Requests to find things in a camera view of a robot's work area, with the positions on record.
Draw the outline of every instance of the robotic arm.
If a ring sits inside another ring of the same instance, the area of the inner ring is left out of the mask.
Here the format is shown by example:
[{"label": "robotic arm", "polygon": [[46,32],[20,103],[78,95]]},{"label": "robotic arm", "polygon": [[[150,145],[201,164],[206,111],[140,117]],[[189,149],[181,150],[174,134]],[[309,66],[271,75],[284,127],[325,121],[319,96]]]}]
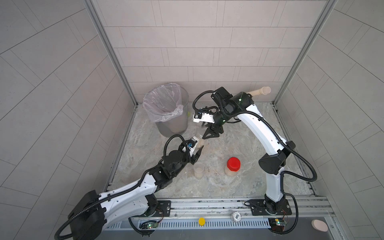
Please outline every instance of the robotic arm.
[{"label": "robotic arm", "polygon": [[[197,109],[195,104],[198,99],[208,93],[212,94],[211,97],[218,107]],[[232,96],[223,87],[220,87],[215,91],[209,90],[198,95],[193,101],[192,107],[195,110],[194,122],[207,123],[203,139],[219,137],[224,132],[223,124],[232,117],[238,116],[239,120],[243,121],[260,140],[266,150],[266,154],[259,160],[259,165],[266,172],[267,190],[264,203],[255,205],[255,207],[265,210],[268,214],[276,215],[287,203],[285,195],[291,196],[296,207],[294,225],[284,232],[271,230],[278,234],[291,232],[298,220],[298,209],[294,196],[284,192],[283,177],[284,174],[290,174],[305,181],[315,181],[317,174],[311,164],[293,150],[295,144],[292,141],[287,142],[265,121],[252,100],[252,94],[240,92]],[[182,144],[177,150],[166,155],[167,146],[175,137],[179,137]],[[55,239],[73,237],[74,240],[93,240],[102,230],[116,222],[137,215],[151,216],[156,211],[158,204],[153,193],[168,186],[185,165],[195,164],[203,148],[196,149],[198,143],[199,139],[196,137],[185,141],[181,135],[175,134],[167,140],[163,157],[159,163],[146,170],[139,180],[99,195],[95,190],[85,194],[68,215],[68,221],[57,230]],[[312,178],[284,170],[285,160],[291,153],[309,167],[313,174]],[[70,225],[72,233],[60,236],[68,225]]]}]

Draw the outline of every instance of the gray tiled wall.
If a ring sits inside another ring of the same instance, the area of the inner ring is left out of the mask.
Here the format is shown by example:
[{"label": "gray tiled wall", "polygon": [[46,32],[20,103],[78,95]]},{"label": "gray tiled wall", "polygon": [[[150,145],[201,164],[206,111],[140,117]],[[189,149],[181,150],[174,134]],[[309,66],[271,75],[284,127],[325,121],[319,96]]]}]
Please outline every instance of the gray tiled wall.
[{"label": "gray tiled wall", "polygon": [[326,2],[93,1],[139,102],[169,82],[190,101],[220,86],[270,86],[254,100],[272,101]]},{"label": "gray tiled wall", "polygon": [[384,2],[339,0],[277,108],[349,239],[384,239]]},{"label": "gray tiled wall", "polygon": [[81,0],[1,1],[0,238],[53,239],[133,108]]}]

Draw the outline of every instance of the marble floor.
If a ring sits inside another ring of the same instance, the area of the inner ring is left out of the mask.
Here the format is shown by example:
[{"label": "marble floor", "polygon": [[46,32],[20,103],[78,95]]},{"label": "marble floor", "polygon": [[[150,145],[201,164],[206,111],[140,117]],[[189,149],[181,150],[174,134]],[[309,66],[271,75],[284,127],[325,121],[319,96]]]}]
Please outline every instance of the marble floor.
[{"label": "marble floor", "polygon": [[[214,103],[198,103],[197,107],[212,106]],[[255,103],[263,117],[283,136],[281,127],[270,103]],[[183,137],[189,139],[196,134],[200,124],[189,116],[188,128]],[[266,191],[265,172],[258,160],[265,150],[251,130],[242,122],[223,125],[224,133],[218,138],[205,140],[199,162],[205,166],[204,177],[194,177],[193,165],[188,164],[166,188],[155,193],[161,197],[244,197],[261,196]],[[111,188],[116,189],[139,179],[144,170],[153,167],[160,160],[164,144],[168,138],[162,136],[155,123],[150,122],[140,104],[131,131],[123,150],[119,165],[113,178]],[[180,145],[178,138],[168,145],[169,153]],[[241,161],[241,168],[235,177],[224,174],[224,167],[230,157]],[[286,161],[286,170],[302,174],[294,156]],[[286,175],[284,190],[294,195],[308,195],[310,191],[306,182]]]}]

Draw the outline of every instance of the black cable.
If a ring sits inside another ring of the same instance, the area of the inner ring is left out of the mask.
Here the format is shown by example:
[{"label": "black cable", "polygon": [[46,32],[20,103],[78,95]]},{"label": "black cable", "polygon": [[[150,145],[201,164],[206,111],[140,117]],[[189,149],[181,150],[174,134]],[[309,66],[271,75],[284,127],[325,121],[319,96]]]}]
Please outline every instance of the black cable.
[{"label": "black cable", "polygon": [[135,230],[137,233],[141,234],[141,236],[149,236],[151,235],[155,230],[147,230],[147,231],[140,231],[132,222],[131,218],[128,218],[129,224]]},{"label": "black cable", "polygon": [[[188,148],[188,146],[187,146],[187,143],[185,142],[185,139],[184,139],[183,136],[181,136],[180,134],[175,134],[175,135],[172,135],[172,136],[167,140],[167,142],[166,142],[166,144],[165,144],[165,146],[164,146],[164,156],[163,156],[163,158],[159,161],[159,163],[160,163],[160,162],[164,159],[164,157],[166,156],[167,146],[168,146],[169,142],[170,142],[172,139],[174,139],[175,137],[179,137],[179,138],[183,141],[183,144],[184,144],[184,146],[185,146],[185,151],[186,151],[186,153],[187,153],[187,155],[188,155],[188,159],[189,159],[189,161],[191,161],[191,157],[190,157],[190,154],[189,154],[189,148]],[[136,184],[135,186],[133,186],[133,187],[127,189],[127,190],[124,190],[124,191],[122,191],[122,192],[118,192],[118,193],[116,193],[116,194],[113,194],[113,195],[110,195],[110,196],[105,197],[105,198],[103,198],[103,199],[100,199],[100,200],[94,202],[93,204],[89,205],[88,207],[84,208],[84,209],[83,209],[82,211],[80,211],[78,214],[76,214],[76,215],[74,215],[73,217],[71,217],[70,219],[68,219],[68,220],[67,220],[61,227],[59,227],[59,229],[56,231],[55,236],[54,236],[55,240],[64,240],[64,239],[67,239],[67,238],[72,237],[72,234],[67,234],[67,235],[64,235],[64,236],[60,236],[60,233],[61,233],[61,232],[62,232],[62,231],[63,231],[63,230],[64,230],[64,229],[71,223],[71,222],[73,222],[73,221],[74,221],[76,218],[78,218],[81,214],[83,214],[83,213],[89,211],[91,208],[93,208],[93,207],[95,207],[95,206],[97,206],[97,205],[99,205],[99,204],[101,204],[101,203],[103,203],[103,202],[105,202],[105,201],[111,200],[112,198],[115,198],[115,197],[124,195],[124,194],[126,194],[126,193],[128,193],[128,192],[130,192],[130,191],[132,191],[132,190],[134,190],[134,189],[136,189],[137,187],[139,187],[139,186],[141,185],[141,183],[143,182],[145,175],[146,175],[149,171],[155,169],[156,167],[157,167],[157,166],[154,166],[154,167],[152,167],[152,168],[150,168],[150,169],[145,170],[144,173],[143,173],[143,175],[141,176],[140,180],[137,182],[137,184]]]},{"label": "black cable", "polygon": [[89,211],[91,208],[93,208],[93,207],[95,207],[95,206],[97,206],[97,205],[99,205],[99,204],[101,204],[101,203],[103,203],[103,202],[105,202],[105,201],[111,200],[112,198],[115,198],[115,197],[124,195],[124,194],[126,194],[126,193],[128,193],[128,192],[130,192],[130,191],[132,191],[132,190],[134,190],[134,189],[136,189],[137,187],[139,187],[139,186],[141,185],[141,183],[143,182],[145,175],[146,175],[149,171],[155,169],[156,167],[157,167],[157,166],[152,167],[152,168],[150,168],[150,169],[148,169],[148,170],[145,170],[144,173],[143,173],[143,175],[141,176],[140,180],[137,182],[137,184],[136,184],[135,186],[133,186],[133,187],[127,189],[127,190],[124,190],[124,191],[122,191],[122,192],[118,192],[118,193],[116,193],[116,194],[113,194],[113,195],[110,195],[110,196],[105,197],[105,198],[103,198],[103,199],[100,199],[100,200],[94,202],[93,204],[89,205],[88,207],[84,208],[84,209],[83,209],[82,211],[80,211],[78,214],[76,214],[76,215],[74,215],[73,217],[71,217],[70,219],[68,219],[68,220],[67,220],[61,227],[59,227],[59,229],[56,231],[56,233],[55,233],[55,240],[64,240],[64,239],[67,239],[67,238],[72,237],[72,234],[67,234],[67,235],[64,235],[64,236],[60,236],[60,233],[61,233],[61,232],[62,232],[62,231],[63,231],[63,230],[64,230],[64,229],[71,223],[71,222],[73,222],[73,221],[74,221],[76,218],[78,218],[81,214],[83,214],[83,213]]},{"label": "black cable", "polygon": [[199,95],[195,98],[195,100],[192,102],[192,108],[193,108],[195,111],[198,111],[198,112],[201,112],[201,113],[209,113],[209,114],[211,114],[211,115],[215,115],[215,114],[217,114],[217,113],[218,113],[218,107],[216,107],[216,106],[208,107],[206,110],[202,110],[202,109],[197,109],[197,108],[196,108],[196,103],[197,103],[197,101],[198,101],[203,95],[205,95],[205,94],[207,94],[207,93],[214,93],[214,92],[215,92],[215,91],[208,90],[208,91],[204,91],[204,92],[202,92],[201,94],[199,94]]}]

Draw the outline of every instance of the red jar lid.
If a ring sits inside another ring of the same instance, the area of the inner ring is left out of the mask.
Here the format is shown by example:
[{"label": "red jar lid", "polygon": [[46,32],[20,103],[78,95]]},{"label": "red jar lid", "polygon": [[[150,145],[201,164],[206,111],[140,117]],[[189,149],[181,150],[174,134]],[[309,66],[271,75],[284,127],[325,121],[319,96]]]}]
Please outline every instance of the red jar lid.
[{"label": "red jar lid", "polygon": [[237,172],[240,169],[240,160],[237,157],[231,157],[227,161],[227,168],[231,171]]}]

